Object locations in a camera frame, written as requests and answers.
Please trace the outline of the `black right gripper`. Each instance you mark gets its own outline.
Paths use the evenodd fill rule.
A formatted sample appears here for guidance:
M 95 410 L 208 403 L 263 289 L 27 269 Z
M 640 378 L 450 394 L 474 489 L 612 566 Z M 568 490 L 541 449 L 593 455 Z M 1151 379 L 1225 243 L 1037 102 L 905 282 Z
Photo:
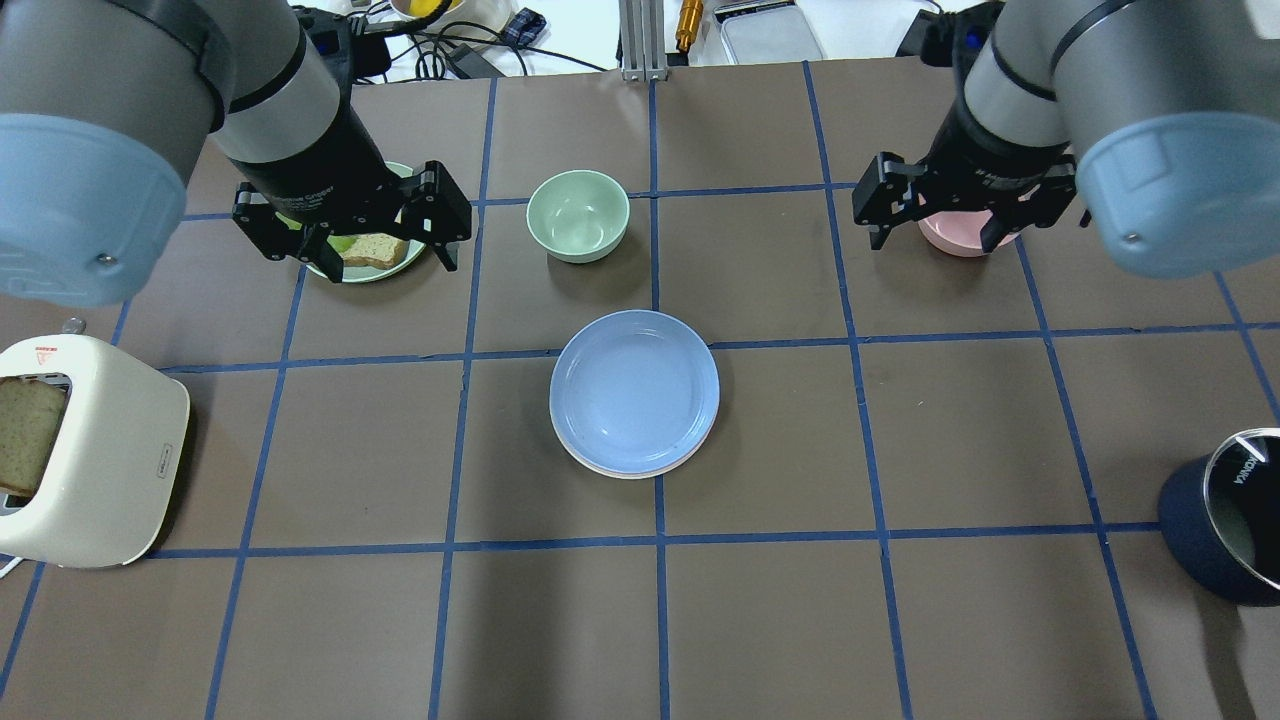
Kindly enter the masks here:
M 876 154 L 852 190 L 852 219 L 868 229 L 870 250 L 879 251 L 892 229 L 925 215 L 988 209 L 980 251 L 993 252 L 1029 225 L 1055 225 L 1075 197 L 1075 161 L 1064 143 L 1014 143 L 955 100 L 919 161 Z

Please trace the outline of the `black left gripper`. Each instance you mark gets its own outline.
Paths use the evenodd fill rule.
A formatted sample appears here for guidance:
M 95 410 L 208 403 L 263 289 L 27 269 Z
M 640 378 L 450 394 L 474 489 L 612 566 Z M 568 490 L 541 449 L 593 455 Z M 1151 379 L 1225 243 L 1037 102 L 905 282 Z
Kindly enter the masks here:
M 438 160 L 399 178 L 356 111 L 339 110 L 323 129 L 288 123 L 279 132 L 232 137 L 238 183 L 232 219 L 271 261 L 293 258 L 340 283 L 344 261 L 333 234 L 385 233 L 429 249 L 456 272 L 474 232 L 472 206 Z M 300 222 L 287 222 L 276 211 Z

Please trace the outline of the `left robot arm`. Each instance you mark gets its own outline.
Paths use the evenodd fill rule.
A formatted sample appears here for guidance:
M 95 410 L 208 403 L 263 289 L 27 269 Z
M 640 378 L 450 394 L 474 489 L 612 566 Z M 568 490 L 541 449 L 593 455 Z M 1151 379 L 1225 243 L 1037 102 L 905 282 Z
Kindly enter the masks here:
M 287 1 L 5 1 L 3 292 L 136 296 L 206 142 L 242 174 L 232 218 L 268 260 L 338 283 L 332 237 L 389 234 L 454 270 L 470 201 L 439 161 L 397 176 L 351 102 L 399 32 Z

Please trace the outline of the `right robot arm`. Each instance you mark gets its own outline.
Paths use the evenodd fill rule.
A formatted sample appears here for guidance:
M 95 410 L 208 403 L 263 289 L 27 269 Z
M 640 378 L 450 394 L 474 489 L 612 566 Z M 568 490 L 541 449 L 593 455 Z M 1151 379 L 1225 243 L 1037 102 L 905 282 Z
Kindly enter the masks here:
M 1184 278 L 1277 255 L 1275 1 L 991 1 L 914 47 L 955 97 L 927 154 L 879 152 L 852 218 L 984 214 L 982 252 L 1080 200 L 1125 272 Z

